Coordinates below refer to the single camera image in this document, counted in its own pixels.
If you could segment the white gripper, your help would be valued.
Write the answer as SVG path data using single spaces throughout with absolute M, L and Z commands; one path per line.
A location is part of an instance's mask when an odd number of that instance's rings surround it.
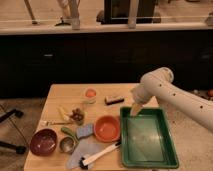
M 131 94 L 135 103 L 132 104 L 130 115 L 136 116 L 143 108 L 143 105 L 147 104 L 151 100 L 153 95 L 145 88 L 143 84 L 136 85 L 131 90 Z

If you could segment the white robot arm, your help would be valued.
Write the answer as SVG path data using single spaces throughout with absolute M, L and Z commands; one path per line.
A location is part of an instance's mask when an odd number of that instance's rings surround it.
M 213 102 L 188 93 L 172 84 L 171 69 L 161 67 L 144 74 L 132 90 L 136 104 L 146 104 L 155 96 L 160 98 L 213 133 Z

